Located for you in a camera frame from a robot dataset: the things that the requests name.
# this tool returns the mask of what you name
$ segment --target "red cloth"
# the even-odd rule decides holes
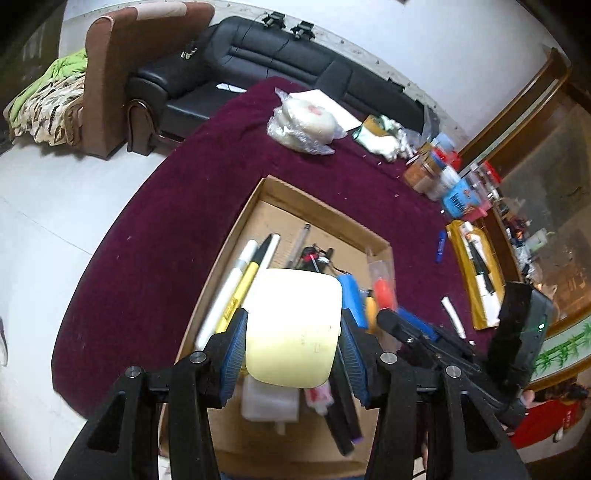
[[[449,296],[466,333],[468,297],[453,248],[435,263],[446,220],[440,206],[399,178],[351,137],[336,153],[291,151],[267,136],[274,92],[301,87],[274,77],[228,102],[146,180],[115,221],[72,297],[51,363],[54,389],[88,416],[129,365],[173,364],[187,322],[230,228],[261,177],[272,174],[373,230],[392,245],[400,305],[451,328]]]
[[[551,400],[528,409],[527,416],[511,437],[511,443],[516,449],[529,447],[546,440],[559,431],[560,427],[572,427],[580,408],[579,401],[566,404],[560,400]]]

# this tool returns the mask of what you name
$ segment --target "white tiled floor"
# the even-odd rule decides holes
[[[33,480],[53,478],[84,420],[51,384],[51,353],[78,280],[105,233],[165,158],[109,161],[19,141],[0,156],[0,432]]]

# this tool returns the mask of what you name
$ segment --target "brown chair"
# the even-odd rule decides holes
[[[124,143],[125,82],[137,67],[181,50],[211,22],[205,3],[155,2],[110,12],[86,34],[82,150],[107,158]]]

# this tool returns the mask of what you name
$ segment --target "blue marker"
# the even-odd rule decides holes
[[[447,233],[445,231],[439,232],[439,245],[437,246],[437,256],[435,258],[435,263],[441,263],[441,259],[443,258],[443,247],[445,247],[445,239]]]

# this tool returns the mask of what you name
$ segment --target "metal screw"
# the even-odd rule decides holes
[[[452,378],[459,378],[462,374],[462,370],[460,370],[460,367],[456,367],[455,365],[449,365],[445,369],[445,373],[447,373]]]
[[[392,353],[392,352],[382,353],[382,355],[379,356],[379,359],[388,365],[395,364],[398,361],[398,357],[396,356],[395,353]]]
[[[189,360],[192,364],[202,364],[206,359],[207,359],[207,355],[205,355],[205,353],[203,353],[201,351],[193,352],[193,353],[191,353],[191,356],[189,357]]]
[[[138,367],[137,365],[134,365],[132,367],[129,367],[125,371],[125,376],[127,378],[135,378],[135,377],[139,376],[141,372],[142,372],[141,367]]]

